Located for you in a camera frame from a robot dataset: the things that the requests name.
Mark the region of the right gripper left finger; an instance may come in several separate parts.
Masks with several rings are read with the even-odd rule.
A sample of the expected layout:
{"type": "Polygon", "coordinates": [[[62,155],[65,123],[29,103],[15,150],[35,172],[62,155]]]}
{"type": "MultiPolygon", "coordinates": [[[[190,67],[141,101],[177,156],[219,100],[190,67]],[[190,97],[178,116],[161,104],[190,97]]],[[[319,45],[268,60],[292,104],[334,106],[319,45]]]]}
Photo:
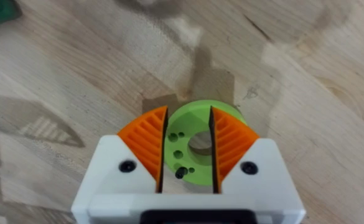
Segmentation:
{"type": "Polygon", "coordinates": [[[100,138],[72,205],[74,215],[126,215],[136,196],[162,191],[168,107],[100,138]]]}

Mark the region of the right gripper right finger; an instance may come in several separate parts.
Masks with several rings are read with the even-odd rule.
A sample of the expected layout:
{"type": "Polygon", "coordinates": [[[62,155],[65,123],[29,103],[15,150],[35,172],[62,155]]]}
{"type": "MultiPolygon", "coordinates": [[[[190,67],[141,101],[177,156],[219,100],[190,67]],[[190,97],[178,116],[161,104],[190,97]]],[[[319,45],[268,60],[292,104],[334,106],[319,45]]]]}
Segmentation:
{"type": "Polygon", "coordinates": [[[227,112],[210,108],[213,192],[258,218],[303,218],[306,210],[277,144],[227,112]]]}

